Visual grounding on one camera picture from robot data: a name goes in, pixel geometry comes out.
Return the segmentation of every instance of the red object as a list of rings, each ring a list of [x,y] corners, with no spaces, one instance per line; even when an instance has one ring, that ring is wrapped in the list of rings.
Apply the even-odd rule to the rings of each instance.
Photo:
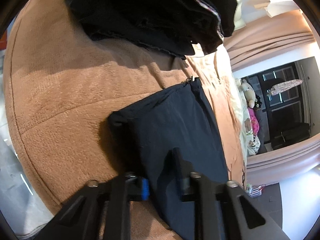
[[[7,31],[3,34],[0,39],[0,50],[3,50],[7,47]]]

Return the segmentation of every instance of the curtain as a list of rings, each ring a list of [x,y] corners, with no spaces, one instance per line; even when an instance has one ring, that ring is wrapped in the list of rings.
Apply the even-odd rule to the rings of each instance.
[[[320,163],[320,134],[305,141],[247,159],[247,183],[275,184]]]
[[[312,31],[300,10],[262,17],[224,39],[232,71],[243,69],[314,42]]]

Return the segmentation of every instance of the plush toy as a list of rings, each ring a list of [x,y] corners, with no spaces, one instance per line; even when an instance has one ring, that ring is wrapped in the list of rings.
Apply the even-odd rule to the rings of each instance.
[[[248,102],[250,108],[254,108],[254,103],[256,102],[256,93],[254,92],[252,86],[250,86],[247,81],[244,79],[240,86],[240,89],[243,91],[245,99]]]

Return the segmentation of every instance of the pink pillow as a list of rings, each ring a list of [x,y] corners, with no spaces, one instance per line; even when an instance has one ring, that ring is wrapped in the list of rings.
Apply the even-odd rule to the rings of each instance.
[[[258,131],[259,131],[259,128],[260,128],[258,120],[256,118],[256,115],[254,114],[254,110],[251,109],[251,108],[248,108],[248,110],[249,110],[249,115],[250,115],[253,135],[257,135]]]

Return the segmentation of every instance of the brown blanket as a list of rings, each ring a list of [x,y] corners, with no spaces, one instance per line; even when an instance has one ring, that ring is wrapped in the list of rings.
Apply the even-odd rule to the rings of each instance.
[[[10,135],[32,186],[56,213],[89,179],[123,172],[106,118],[161,89],[199,76],[215,111],[231,178],[243,156],[229,80],[210,62],[186,61],[124,40],[91,41],[64,0],[30,0],[17,17],[4,62]],[[132,203],[132,239],[173,239],[150,202]]]

